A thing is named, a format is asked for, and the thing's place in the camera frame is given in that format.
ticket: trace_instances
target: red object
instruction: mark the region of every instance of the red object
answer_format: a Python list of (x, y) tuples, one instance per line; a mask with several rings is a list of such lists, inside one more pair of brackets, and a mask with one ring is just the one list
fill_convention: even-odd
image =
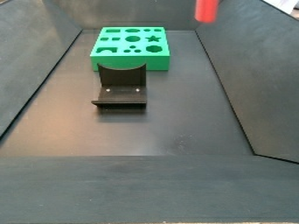
[(219, 0), (196, 0), (195, 18), (203, 23), (212, 23), (216, 20)]

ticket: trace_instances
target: black bracket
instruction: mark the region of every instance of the black bracket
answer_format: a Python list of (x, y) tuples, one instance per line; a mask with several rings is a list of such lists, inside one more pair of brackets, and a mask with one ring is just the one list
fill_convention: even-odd
[(92, 103), (99, 106), (144, 107), (146, 64), (130, 69), (114, 69), (98, 64), (102, 88), (99, 97)]

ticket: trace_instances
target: star-shaped hole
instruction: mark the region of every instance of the star-shaped hole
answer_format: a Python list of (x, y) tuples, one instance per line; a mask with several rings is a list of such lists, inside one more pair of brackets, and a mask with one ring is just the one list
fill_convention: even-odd
[(147, 38), (148, 39), (148, 42), (159, 42), (159, 39), (156, 36), (152, 36), (151, 38)]

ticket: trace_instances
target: circular hole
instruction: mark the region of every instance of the circular hole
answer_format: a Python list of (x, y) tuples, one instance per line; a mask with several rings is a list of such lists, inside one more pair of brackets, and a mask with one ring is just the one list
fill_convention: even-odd
[(139, 40), (140, 40), (140, 38), (138, 36), (130, 36), (126, 38), (126, 41), (128, 41), (128, 42), (136, 42)]

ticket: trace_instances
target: gray wall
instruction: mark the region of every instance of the gray wall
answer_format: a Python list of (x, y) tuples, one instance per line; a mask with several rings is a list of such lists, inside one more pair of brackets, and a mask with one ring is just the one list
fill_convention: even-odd
[(0, 136), (79, 34), (50, 0), (0, 5)]
[(103, 26), (163, 26), (195, 30), (195, 0), (54, 0), (83, 29)]
[(259, 0), (224, 0), (196, 30), (258, 155), (299, 163), (299, 21)]

